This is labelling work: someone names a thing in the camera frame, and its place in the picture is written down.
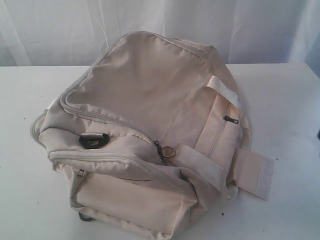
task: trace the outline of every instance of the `white backdrop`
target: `white backdrop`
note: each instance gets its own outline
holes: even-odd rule
[[[320,0],[0,0],[0,66],[91,65],[145,30],[226,63],[306,62],[320,76]]]

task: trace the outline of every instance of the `bag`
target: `bag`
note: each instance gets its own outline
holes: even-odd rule
[[[269,195],[273,161],[249,151],[236,82],[209,45],[129,33],[31,131],[83,219],[152,239],[182,233],[238,187]]]

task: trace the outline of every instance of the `table surface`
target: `table surface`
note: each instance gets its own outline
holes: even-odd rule
[[[248,103],[251,150],[275,159],[269,201],[240,191],[183,240],[320,239],[320,79],[305,64],[230,64]],[[0,67],[0,235],[4,240],[140,240],[69,207],[64,177],[29,134],[87,66]]]

